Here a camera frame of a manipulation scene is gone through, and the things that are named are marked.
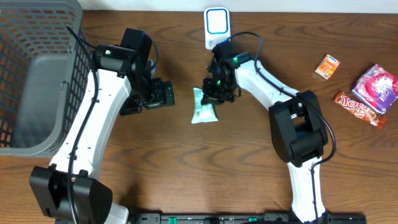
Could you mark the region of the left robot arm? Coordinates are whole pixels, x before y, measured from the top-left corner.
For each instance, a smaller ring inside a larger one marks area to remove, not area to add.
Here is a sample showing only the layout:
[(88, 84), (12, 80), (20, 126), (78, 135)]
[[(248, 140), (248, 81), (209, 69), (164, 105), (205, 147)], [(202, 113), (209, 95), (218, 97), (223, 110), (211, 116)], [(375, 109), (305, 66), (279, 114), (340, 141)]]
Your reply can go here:
[(104, 151), (117, 116), (175, 103), (170, 81), (154, 76), (155, 43), (128, 28), (119, 45), (89, 54), (85, 94), (69, 133), (48, 167), (35, 167), (29, 183), (46, 217), (57, 223), (132, 223), (130, 211), (100, 182)]

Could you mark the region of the mint green snack packet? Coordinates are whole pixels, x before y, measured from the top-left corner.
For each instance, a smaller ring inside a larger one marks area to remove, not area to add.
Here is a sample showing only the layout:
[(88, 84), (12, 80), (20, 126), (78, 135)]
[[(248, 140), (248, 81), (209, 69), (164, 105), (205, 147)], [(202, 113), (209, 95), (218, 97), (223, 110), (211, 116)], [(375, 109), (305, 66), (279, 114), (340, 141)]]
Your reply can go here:
[(217, 122), (218, 118), (216, 117), (215, 111), (213, 109), (213, 105), (201, 103), (203, 99), (203, 90), (197, 87), (193, 88), (195, 106), (194, 113), (191, 123), (210, 123)]

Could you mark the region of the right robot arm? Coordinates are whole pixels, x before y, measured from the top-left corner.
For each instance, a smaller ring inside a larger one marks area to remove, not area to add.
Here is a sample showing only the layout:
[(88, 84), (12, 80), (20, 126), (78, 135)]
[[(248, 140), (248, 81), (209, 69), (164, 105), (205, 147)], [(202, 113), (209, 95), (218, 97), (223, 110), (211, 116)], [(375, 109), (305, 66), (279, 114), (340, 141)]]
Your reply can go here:
[(326, 212), (319, 166), (328, 137), (317, 97), (283, 84), (253, 54), (238, 54), (228, 40), (216, 44), (212, 54), (201, 103), (233, 102), (235, 89), (252, 94), (268, 111), (273, 147), (288, 166), (293, 214), (300, 223), (319, 221)]

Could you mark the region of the purple tissue pack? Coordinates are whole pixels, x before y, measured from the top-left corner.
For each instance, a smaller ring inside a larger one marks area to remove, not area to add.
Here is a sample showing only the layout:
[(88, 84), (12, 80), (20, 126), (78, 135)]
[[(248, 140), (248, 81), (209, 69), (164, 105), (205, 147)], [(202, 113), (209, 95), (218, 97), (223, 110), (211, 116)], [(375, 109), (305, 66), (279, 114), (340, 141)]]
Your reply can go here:
[(375, 64), (353, 85), (351, 92), (378, 114), (384, 114), (397, 99), (397, 77)]

